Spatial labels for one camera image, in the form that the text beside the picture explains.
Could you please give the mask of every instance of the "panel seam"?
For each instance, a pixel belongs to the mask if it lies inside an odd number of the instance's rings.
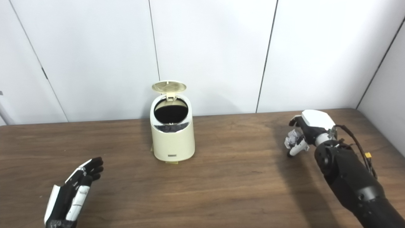
[[[278,6],[278,1],[276,1],[276,7],[274,9],[274,15],[273,15],[273,22],[271,23],[271,30],[270,30],[270,37],[269,37],[269,44],[267,46],[267,53],[266,53],[266,59],[264,61],[264,67],[263,67],[263,75],[262,75],[262,81],[260,82],[260,90],[259,90],[259,96],[257,98],[257,105],[256,105],[256,112],[259,109],[259,102],[260,102],[260,95],[262,94],[262,87],[263,87],[263,80],[264,80],[264,73],[266,72],[266,65],[267,65],[267,58],[269,56],[269,50],[270,50],[270,43],[271,43],[271,37],[273,35],[273,28],[274,28],[274,22],[276,21],[276,13],[277,13],[277,6]]]
[[[63,109],[63,107],[62,107],[62,105],[61,105],[61,103],[60,103],[60,101],[59,101],[59,99],[58,99],[58,96],[56,96],[55,90],[53,89],[52,84],[51,84],[51,82],[49,81],[47,74],[45,73],[45,70],[44,70],[44,68],[43,68],[43,66],[42,66],[42,63],[41,63],[41,61],[39,60],[38,55],[36,54],[36,51],[35,51],[35,49],[34,49],[34,46],[32,45],[31,40],[30,40],[30,38],[28,37],[28,34],[27,34],[27,32],[26,32],[26,30],[25,30],[25,28],[24,28],[24,26],[23,26],[23,24],[22,24],[22,22],[21,22],[21,20],[20,20],[20,17],[18,16],[17,11],[15,10],[14,5],[13,5],[13,3],[11,2],[11,0],[9,0],[9,3],[10,3],[10,5],[11,5],[11,8],[12,8],[13,11],[14,11],[15,16],[17,17],[18,22],[20,23],[21,28],[22,28],[23,31],[24,31],[24,34],[25,34],[25,36],[26,36],[26,38],[27,38],[27,40],[28,40],[28,42],[29,42],[29,44],[30,44],[30,46],[31,46],[32,51],[34,52],[34,55],[35,55],[35,57],[36,57],[36,60],[38,61],[38,64],[39,64],[39,66],[41,67],[41,70],[42,70],[42,72],[43,72],[45,78],[47,79],[47,81],[48,81],[48,83],[49,83],[49,86],[51,87],[51,90],[52,90],[52,92],[53,92],[53,95],[55,96],[56,101],[58,101],[58,104],[59,104],[59,106],[60,106],[60,109],[61,109],[62,112],[63,112],[63,115],[64,115],[65,118],[66,118],[66,121],[69,122],[69,119],[68,119],[68,117],[67,117],[67,115],[66,115],[66,113],[65,113],[65,110]]]
[[[156,66],[158,67],[158,77],[160,81],[160,72],[159,72],[159,62],[158,62],[158,52],[156,50],[156,40],[155,40],[155,29],[153,28],[153,19],[152,19],[152,9],[151,9],[151,1],[149,2],[149,13],[151,15],[151,25],[152,25],[152,34],[153,34],[153,45],[155,46],[155,57],[156,57]]]
[[[382,59],[381,59],[379,65],[378,65],[377,69],[375,70],[375,72],[374,72],[374,74],[373,74],[373,76],[372,76],[372,78],[371,78],[369,84],[368,84],[367,87],[366,87],[366,90],[364,91],[363,95],[361,96],[360,101],[358,102],[358,104],[357,104],[357,106],[356,106],[356,110],[357,110],[358,107],[360,106],[361,101],[363,100],[364,96],[366,95],[367,91],[369,90],[371,83],[373,82],[375,76],[377,75],[377,73],[378,73],[378,71],[379,71],[379,69],[380,69],[382,63],[384,62],[385,57],[387,56],[389,50],[391,49],[391,46],[392,46],[392,44],[394,43],[395,38],[396,38],[396,36],[398,35],[399,31],[401,30],[402,25],[404,24],[404,22],[405,22],[405,17],[404,17],[404,19],[402,20],[402,23],[401,23],[401,25],[399,26],[398,30],[396,31],[396,33],[395,33],[395,35],[394,35],[394,38],[392,39],[390,45],[388,46],[388,49],[386,50],[384,56],[382,57]]]

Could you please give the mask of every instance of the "crumpled paper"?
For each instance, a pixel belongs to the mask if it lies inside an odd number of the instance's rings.
[[[298,138],[300,138],[303,134],[297,130],[292,130],[288,133],[286,140],[284,141],[284,145],[287,147],[287,149],[291,149],[291,147],[295,146],[295,143],[297,142]]]

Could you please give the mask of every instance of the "trash can lid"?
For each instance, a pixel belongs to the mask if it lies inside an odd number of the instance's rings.
[[[161,81],[152,85],[152,89],[158,93],[178,93],[183,92],[187,87],[177,81]]]

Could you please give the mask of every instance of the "white wall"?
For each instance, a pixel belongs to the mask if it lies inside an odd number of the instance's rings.
[[[258,111],[355,108],[404,12],[402,0],[279,1]]]
[[[148,0],[12,0],[69,121],[147,117],[159,80]]]
[[[276,0],[151,0],[160,78],[188,86],[194,115],[252,113]]]
[[[0,0],[0,91],[0,113],[10,124],[66,122],[7,0]]]
[[[0,126],[7,125],[3,118],[0,116]]]
[[[279,1],[257,104],[276,0],[150,0],[151,13],[148,0],[11,2],[49,81],[2,0],[10,124],[148,117],[159,72],[188,86],[194,115],[355,107],[405,12],[401,0]]]
[[[360,103],[360,110],[405,155],[405,26]]]

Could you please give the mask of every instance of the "open lid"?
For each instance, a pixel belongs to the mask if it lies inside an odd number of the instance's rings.
[[[174,98],[175,93],[183,92],[187,87],[177,81],[161,81],[152,85],[152,89],[158,93],[166,94],[166,98]]]

